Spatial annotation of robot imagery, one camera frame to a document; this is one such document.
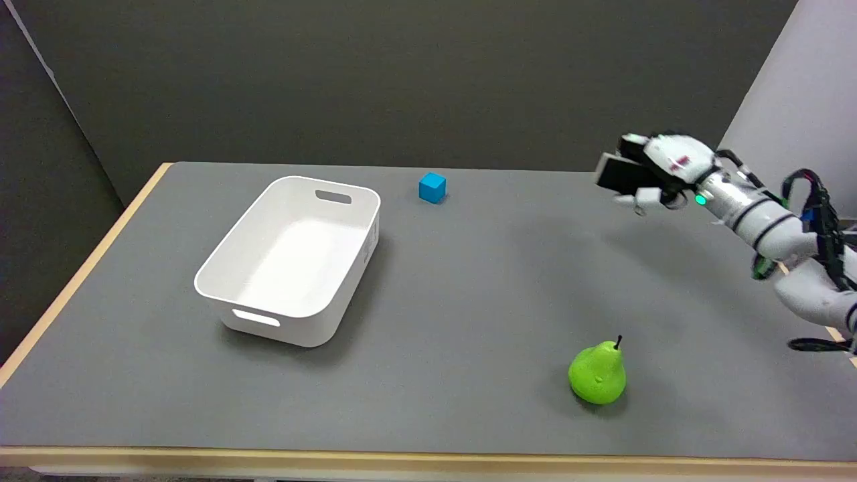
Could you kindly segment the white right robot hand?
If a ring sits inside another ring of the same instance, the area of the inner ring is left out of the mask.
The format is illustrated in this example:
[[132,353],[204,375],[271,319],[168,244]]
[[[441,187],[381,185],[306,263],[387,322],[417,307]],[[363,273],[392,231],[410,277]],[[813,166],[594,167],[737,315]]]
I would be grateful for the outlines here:
[[616,204],[631,208],[638,216],[651,210],[681,210],[688,204],[686,192],[697,185],[718,162],[703,141],[673,133],[645,135],[627,133],[619,137],[616,153],[646,167],[661,185],[640,187],[630,195],[616,195]]

